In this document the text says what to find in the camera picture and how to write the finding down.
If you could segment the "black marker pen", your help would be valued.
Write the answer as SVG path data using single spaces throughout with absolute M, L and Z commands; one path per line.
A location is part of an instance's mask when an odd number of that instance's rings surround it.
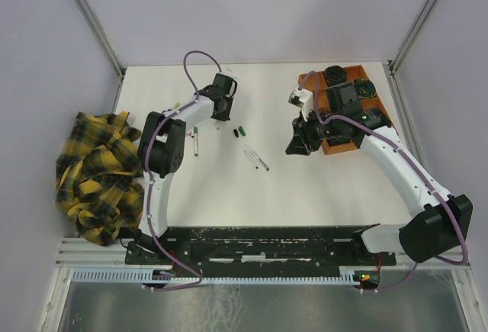
M 258 169 L 258 160 L 255 158 L 255 156 L 247 149 L 244 149 L 244 154 L 247 156 L 253 167 Z

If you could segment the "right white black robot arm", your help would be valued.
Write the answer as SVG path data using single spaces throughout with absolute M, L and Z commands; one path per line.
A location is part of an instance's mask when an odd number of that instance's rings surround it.
M 364 228 L 351 243 L 351 258 L 367 264 L 378 253 L 404 253 L 415 263 L 436 258 L 450 264 L 468 262 L 467 232 L 473 204 L 466 195 L 454 196 L 439 184 L 402 143 L 390 119 L 378 108 L 365 109 L 351 83 L 326 89 L 330 112 L 313 109 L 314 94 L 301 87 L 289 103 L 300 109 L 292 122 L 288 155 L 308 156 L 331 138 L 350 140 L 371 158 L 390 180 L 411 219 L 406 224 L 377 224 Z M 443 254 L 461 248 L 461 259 Z

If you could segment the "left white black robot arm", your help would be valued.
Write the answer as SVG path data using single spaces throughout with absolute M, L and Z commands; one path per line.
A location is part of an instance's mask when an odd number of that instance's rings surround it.
M 169 245 L 160 238 L 169 227 L 169 190 L 184 159 L 187 130 L 209 118 L 228 121 L 237 86 L 234 78 L 217 73 L 210 85 L 180 108 L 153 111 L 146 118 L 138 147 L 144 178 L 143 217 L 134 241 L 151 263 L 161 263 L 169 254 Z

